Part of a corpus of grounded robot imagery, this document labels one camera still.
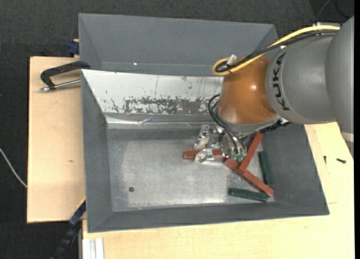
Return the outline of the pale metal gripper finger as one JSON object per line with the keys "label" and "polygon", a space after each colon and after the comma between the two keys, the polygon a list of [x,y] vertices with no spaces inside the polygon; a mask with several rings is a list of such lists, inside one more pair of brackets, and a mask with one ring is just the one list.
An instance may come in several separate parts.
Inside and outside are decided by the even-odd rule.
{"label": "pale metal gripper finger", "polygon": [[205,148],[211,136],[210,126],[202,125],[197,136],[196,148]]}
{"label": "pale metal gripper finger", "polygon": [[204,163],[214,161],[215,157],[211,148],[203,148],[197,152],[194,162]]}

